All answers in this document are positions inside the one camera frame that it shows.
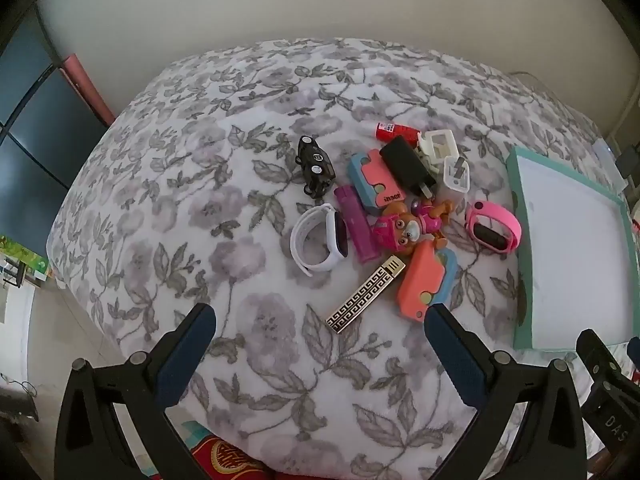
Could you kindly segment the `orange blue puzzle case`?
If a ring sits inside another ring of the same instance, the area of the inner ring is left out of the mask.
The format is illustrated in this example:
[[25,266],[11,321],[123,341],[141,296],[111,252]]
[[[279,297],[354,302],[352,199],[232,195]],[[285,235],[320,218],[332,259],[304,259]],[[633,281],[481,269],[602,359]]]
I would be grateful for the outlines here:
[[458,272],[458,259],[449,248],[436,249],[424,240],[414,250],[396,295],[400,314],[422,323],[432,304],[448,301]]

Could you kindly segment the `pink smart watch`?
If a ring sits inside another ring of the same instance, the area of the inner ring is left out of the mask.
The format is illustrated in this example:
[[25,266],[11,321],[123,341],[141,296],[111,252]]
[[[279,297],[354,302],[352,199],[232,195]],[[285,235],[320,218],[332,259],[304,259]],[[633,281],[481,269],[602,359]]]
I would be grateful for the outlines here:
[[510,210],[488,200],[476,200],[466,207],[465,229],[480,246],[500,255],[515,252],[521,243],[518,219]]

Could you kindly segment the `black gold patterned lighter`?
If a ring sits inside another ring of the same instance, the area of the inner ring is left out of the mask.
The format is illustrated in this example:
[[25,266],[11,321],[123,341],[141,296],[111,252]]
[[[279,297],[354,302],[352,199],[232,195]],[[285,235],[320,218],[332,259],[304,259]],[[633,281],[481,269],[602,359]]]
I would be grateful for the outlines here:
[[334,313],[326,319],[326,325],[336,334],[359,318],[371,304],[378,299],[390,284],[405,271],[406,264],[401,258],[389,256],[375,271],[355,290],[353,294]]

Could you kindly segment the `pink dog toy figure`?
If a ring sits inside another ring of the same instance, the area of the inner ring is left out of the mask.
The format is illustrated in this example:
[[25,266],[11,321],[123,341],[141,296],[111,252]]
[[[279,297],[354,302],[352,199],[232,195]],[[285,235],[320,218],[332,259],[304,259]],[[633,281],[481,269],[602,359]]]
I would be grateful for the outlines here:
[[442,228],[449,222],[453,211],[451,200],[435,203],[434,200],[420,198],[411,206],[391,203],[376,219],[371,233],[378,246],[395,255],[411,255],[427,235],[433,239],[435,249],[442,249],[448,244]]

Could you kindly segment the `purple lighter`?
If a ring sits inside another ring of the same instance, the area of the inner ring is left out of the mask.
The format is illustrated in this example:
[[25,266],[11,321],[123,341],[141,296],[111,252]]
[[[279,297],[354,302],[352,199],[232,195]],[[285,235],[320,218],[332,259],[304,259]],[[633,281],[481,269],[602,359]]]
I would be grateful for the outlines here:
[[352,244],[355,246],[358,260],[361,263],[367,263],[380,258],[380,248],[375,243],[368,217],[360,203],[356,188],[352,185],[342,185],[334,190],[334,195],[338,206],[340,206]]

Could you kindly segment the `white smart watch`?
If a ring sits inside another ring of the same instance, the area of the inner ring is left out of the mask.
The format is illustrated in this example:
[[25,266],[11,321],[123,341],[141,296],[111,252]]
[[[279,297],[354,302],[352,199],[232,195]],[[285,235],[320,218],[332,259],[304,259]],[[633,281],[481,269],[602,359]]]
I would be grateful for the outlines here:
[[[313,247],[323,249],[324,259],[306,257]],[[299,270],[307,276],[328,272],[348,256],[348,236],[343,215],[331,204],[322,204],[305,211],[293,226],[290,235],[291,256]]]

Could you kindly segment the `red patterned box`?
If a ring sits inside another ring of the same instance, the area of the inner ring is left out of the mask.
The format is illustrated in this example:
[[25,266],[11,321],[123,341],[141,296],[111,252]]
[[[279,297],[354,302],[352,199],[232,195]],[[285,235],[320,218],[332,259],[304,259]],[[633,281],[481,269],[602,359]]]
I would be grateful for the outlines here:
[[268,468],[244,452],[216,436],[207,436],[195,445],[192,456],[208,474],[217,480],[267,480]]

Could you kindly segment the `teal white tray box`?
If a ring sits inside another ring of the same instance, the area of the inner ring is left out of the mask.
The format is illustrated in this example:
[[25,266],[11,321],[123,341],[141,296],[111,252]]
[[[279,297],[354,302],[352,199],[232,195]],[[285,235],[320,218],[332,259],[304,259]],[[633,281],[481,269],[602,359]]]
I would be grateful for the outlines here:
[[518,245],[514,348],[565,351],[594,330],[639,333],[639,263],[623,200],[562,162],[514,148],[506,160]]

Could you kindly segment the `white power strip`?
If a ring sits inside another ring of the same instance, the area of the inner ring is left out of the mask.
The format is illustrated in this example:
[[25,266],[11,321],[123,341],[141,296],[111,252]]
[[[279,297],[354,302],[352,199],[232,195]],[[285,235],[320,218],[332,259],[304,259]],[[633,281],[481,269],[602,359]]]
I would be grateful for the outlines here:
[[608,176],[608,180],[612,183],[614,193],[617,195],[622,194],[628,182],[622,177],[620,170],[618,170],[616,166],[614,153],[602,138],[597,139],[596,142],[592,144],[592,148]]

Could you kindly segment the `white charger plug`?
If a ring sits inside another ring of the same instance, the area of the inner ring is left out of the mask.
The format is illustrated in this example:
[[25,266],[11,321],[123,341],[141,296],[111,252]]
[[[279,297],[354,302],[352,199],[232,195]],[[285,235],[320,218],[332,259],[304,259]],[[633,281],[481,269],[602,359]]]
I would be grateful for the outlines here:
[[447,156],[437,179],[436,200],[458,206],[470,190],[470,168],[464,157]]

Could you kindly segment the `pink blue puzzle case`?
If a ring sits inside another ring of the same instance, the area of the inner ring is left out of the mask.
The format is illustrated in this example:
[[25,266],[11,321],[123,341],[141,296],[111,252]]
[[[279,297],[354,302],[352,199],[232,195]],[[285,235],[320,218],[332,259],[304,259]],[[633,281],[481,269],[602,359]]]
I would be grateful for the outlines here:
[[405,192],[385,165],[378,150],[352,155],[347,174],[356,188],[363,209],[371,216],[378,217],[391,203],[406,199]]

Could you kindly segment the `dark cabinet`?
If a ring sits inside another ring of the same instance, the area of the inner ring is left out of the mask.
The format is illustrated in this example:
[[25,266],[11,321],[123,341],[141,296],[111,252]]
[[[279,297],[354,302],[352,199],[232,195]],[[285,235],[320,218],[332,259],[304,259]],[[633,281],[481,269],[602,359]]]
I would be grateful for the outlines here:
[[37,11],[28,11],[1,53],[1,234],[43,257],[63,200],[105,131]]

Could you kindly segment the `black charger plug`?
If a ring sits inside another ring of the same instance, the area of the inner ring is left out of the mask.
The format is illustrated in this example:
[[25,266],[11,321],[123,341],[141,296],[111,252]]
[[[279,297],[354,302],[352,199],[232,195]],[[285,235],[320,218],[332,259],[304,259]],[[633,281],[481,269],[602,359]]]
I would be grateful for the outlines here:
[[434,177],[422,164],[420,157],[402,137],[396,136],[380,149],[384,164],[396,181],[416,196],[432,198]]

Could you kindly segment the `pink rolled mat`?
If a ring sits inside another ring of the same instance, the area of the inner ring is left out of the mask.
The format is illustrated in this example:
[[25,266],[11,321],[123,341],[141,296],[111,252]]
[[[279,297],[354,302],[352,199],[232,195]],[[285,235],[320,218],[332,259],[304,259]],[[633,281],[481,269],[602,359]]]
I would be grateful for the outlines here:
[[64,58],[62,70],[82,99],[91,107],[105,125],[110,126],[115,116],[82,66],[76,54]]

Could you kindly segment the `red small bottle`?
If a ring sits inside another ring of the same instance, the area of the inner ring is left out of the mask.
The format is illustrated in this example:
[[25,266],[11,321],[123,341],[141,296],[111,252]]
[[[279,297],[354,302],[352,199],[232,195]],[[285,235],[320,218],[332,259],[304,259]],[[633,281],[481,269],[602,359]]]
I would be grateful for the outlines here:
[[393,141],[395,138],[405,139],[411,146],[416,146],[420,131],[405,125],[394,122],[379,122],[375,128],[375,137],[384,143]]

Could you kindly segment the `black toy car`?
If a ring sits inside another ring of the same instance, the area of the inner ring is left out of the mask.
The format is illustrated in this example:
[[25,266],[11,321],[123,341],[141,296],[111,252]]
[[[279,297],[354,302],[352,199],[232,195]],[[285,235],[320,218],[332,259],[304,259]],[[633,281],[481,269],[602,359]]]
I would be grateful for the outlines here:
[[296,164],[302,170],[304,192],[311,198],[322,198],[335,181],[335,171],[329,155],[311,136],[298,141]]

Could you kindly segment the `cream plastic frame piece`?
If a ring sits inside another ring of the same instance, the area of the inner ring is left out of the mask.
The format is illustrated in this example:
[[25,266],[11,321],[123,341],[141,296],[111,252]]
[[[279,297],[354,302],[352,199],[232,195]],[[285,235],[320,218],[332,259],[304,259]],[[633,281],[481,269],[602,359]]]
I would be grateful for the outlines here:
[[449,129],[421,132],[416,148],[434,164],[439,164],[449,156],[459,156],[456,139]]

